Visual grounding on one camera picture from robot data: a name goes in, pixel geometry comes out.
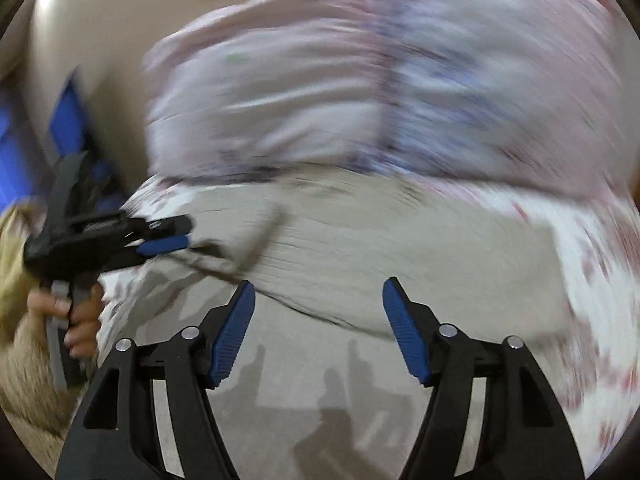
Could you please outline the person's left hand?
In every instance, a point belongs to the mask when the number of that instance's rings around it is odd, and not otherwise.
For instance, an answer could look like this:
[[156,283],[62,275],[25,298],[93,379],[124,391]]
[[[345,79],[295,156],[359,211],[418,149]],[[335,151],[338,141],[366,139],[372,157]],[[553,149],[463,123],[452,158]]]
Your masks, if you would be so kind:
[[70,323],[64,346],[72,358],[92,358],[98,350],[96,335],[101,328],[100,315],[104,308],[104,289],[100,282],[93,284],[89,297],[80,304],[58,298],[47,289],[34,288],[27,297],[27,319],[36,341],[47,348],[46,321],[58,318]]

